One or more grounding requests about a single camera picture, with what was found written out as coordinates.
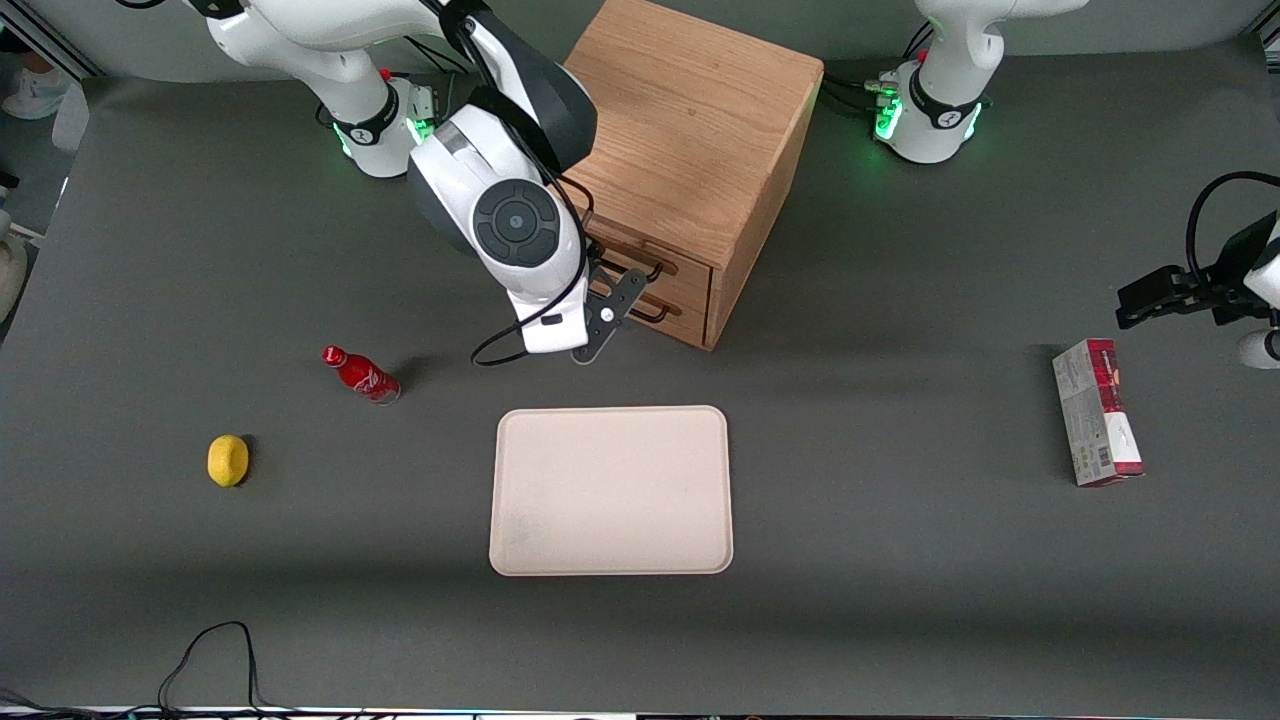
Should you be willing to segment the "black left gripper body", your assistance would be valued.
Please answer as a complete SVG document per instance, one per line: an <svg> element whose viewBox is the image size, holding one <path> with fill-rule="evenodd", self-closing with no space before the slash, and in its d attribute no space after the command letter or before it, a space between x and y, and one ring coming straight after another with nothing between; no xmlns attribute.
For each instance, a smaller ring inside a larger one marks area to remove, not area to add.
<svg viewBox="0 0 1280 720"><path fill-rule="evenodd" d="M1235 316L1277 323L1279 229L1275 211L1231 234L1207 270L1219 296L1213 310L1219 324Z"/></svg>

